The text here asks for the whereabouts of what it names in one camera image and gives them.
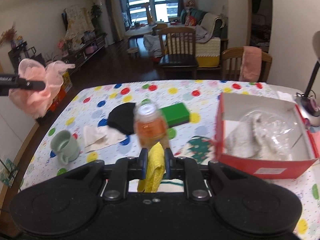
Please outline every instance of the mug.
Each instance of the mug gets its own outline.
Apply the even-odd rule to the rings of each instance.
[[[74,161],[80,152],[76,139],[67,130],[58,132],[52,139],[50,147],[55,155],[58,156],[59,161],[64,165]]]

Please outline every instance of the open box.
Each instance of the open box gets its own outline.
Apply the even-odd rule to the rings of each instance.
[[[292,141],[295,143],[290,150],[292,161],[255,160],[226,154],[225,138],[237,127],[243,116],[254,110],[276,114],[294,127]],[[319,158],[313,138],[305,128],[296,104],[274,98],[222,93],[216,116],[215,140],[216,160],[261,179],[296,179]]]

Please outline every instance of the orange bottle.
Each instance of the orange bottle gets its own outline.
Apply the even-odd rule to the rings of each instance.
[[[134,121],[134,131],[142,148],[150,150],[158,142],[164,149],[169,147],[168,125],[155,103],[147,101],[136,106]]]

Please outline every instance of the black chair seat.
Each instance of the black chair seat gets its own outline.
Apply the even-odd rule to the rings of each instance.
[[[159,67],[198,67],[196,57],[191,54],[167,54],[159,62]]]

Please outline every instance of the small stool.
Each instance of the small stool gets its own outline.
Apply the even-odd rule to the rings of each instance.
[[[127,53],[129,54],[130,57],[133,54],[135,55],[135,57],[137,57],[138,53],[139,53],[139,48],[138,47],[129,48],[129,49],[127,49]]]

